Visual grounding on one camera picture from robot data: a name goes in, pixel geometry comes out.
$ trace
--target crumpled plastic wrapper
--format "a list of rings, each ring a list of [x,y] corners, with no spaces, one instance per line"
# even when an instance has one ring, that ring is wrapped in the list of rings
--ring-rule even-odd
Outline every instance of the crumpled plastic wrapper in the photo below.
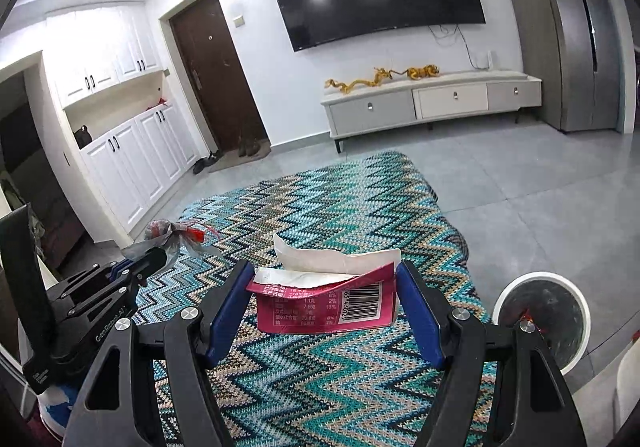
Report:
[[[175,265],[180,255],[180,246],[183,245],[191,257],[202,259],[205,254],[220,255],[222,251],[213,245],[203,245],[205,232],[194,228],[200,225],[207,228],[215,235],[215,229],[199,222],[171,222],[169,220],[154,220],[145,227],[145,239],[122,249],[122,255],[127,259],[136,261],[145,255],[146,251],[154,247],[164,250],[166,263],[156,273],[163,273]]]

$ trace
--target zigzag rug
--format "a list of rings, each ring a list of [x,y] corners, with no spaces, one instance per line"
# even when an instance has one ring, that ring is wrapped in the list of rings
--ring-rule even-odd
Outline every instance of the zigzag rug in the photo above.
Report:
[[[222,284],[239,259],[277,267],[273,233],[294,247],[346,253],[398,247],[429,286],[489,321],[466,270],[460,233],[411,161],[396,152],[257,183],[191,204],[183,219],[213,225],[224,257],[181,253],[138,295],[138,323],[169,319]],[[155,364],[162,426],[180,445],[163,363]],[[229,355],[209,372],[226,424],[242,447],[412,445],[440,383],[418,354],[402,310],[381,329],[269,335],[256,328],[255,298]],[[495,367],[485,364],[466,444],[480,445]]]

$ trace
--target white tv cabinet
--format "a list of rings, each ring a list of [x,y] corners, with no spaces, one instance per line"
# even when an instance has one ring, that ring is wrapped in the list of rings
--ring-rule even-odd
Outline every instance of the white tv cabinet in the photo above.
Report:
[[[340,141],[354,135],[540,106],[541,80],[505,70],[457,72],[356,87],[346,95],[334,90],[321,104],[340,153]]]

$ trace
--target trash can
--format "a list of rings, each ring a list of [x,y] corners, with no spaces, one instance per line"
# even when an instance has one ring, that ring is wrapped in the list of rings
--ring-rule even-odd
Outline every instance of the trash can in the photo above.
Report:
[[[587,301],[574,283],[551,272],[521,275],[494,307],[494,324],[513,326],[526,318],[538,327],[563,375],[582,358],[591,333]]]

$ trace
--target barcode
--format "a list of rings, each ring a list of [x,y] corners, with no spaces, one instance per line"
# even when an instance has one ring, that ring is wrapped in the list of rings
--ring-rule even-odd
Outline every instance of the barcode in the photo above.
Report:
[[[339,324],[380,319],[382,283],[370,284],[342,293]]]

